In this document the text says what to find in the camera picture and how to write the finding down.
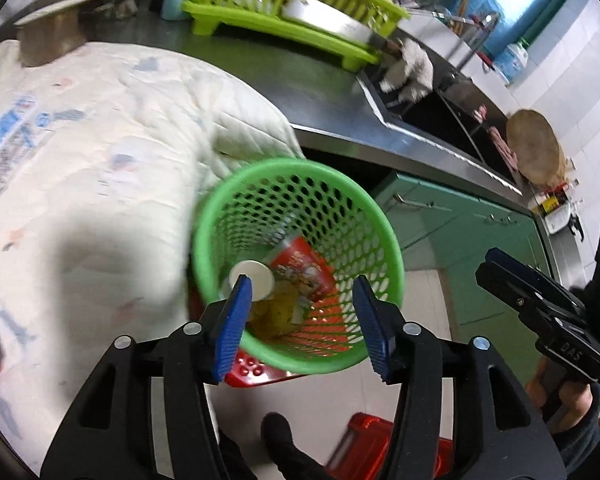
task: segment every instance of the sink basin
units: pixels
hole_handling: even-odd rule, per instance
[[[435,53],[431,57],[432,62],[435,61],[435,84],[442,78],[441,73],[444,75],[444,71],[448,73],[453,67]],[[399,90],[385,94],[379,89],[384,69],[368,67],[365,73],[386,111],[396,121],[414,126],[451,144],[515,184],[514,177],[488,134],[490,126],[495,126],[504,134],[507,118],[471,80],[460,80],[444,92],[435,90],[416,104],[410,104],[397,102]],[[478,123],[472,115],[473,110],[481,105],[487,107],[487,120],[483,124]]]

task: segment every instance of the green plastic basket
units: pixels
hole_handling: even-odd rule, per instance
[[[298,158],[272,158],[237,171],[206,200],[194,236],[193,267],[205,304],[238,261],[281,228],[302,232],[333,269],[338,291],[307,311],[301,329],[276,342],[245,330],[241,348],[268,365],[326,374],[362,361],[366,345],[353,309],[353,279],[400,305],[404,267],[398,240],[376,202],[349,177]]]
[[[280,18],[282,7],[289,0],[191,0],[183,2],[182,9],[196,19],[193,33],[208,36],[220,23],[250,28],[299,41],[342,56],[342,67],[352,72],[367,63],[378,63],[379,50],[332,36],[323,30],[292,23]],[[402,18],[409,13],[387,0],[320,0],[344,12],[380,36],[387,38]]]

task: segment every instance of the white cloth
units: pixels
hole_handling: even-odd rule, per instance
[[[186,321],[200,195],[271,156],[302,156],[286,118],[206,62],[88,43],[23,68],[0,45],[0,430],[33,471],[117,336]]]
[[[402,88],[398,101],[417,103],[433,88],[433,65],[427,53],[413,40],[404,40],[401,58],[389,67],[380,89],[384,93]]]

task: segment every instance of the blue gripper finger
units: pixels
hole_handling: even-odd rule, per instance
[[[382,330],[376,304],[376,298],[366,276],[358,276],[353,281],[353,308],[358,316],[362,336],[371,359],[374,371],[383,381],[389,377],[389,341]]]
[[[244,324],[249,316],[251,297],[251,280],[241,274],[226,300],[224,308],[228,313],[216,340],[216,355],[212,375],[217,382],[224,379],[224,376],[229,373],[234,364],[240,338],[244,331]]]

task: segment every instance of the stainless steel countertop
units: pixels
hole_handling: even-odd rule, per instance
[[[222,68],[275,104],[304,148],[373,162],[528,212],[532,193],[519,175],[513,186],[453,146],[393,120],[337,57],[248,30],[220,27],[214,36],[201,37],[190,28],[189,21],[166,22],[141,10],[127,20],[88,23],[88,37],[173,50]],[[548,235],[543,222],[538,226],[554,276],[565,286],[583,285],[573,235]]]

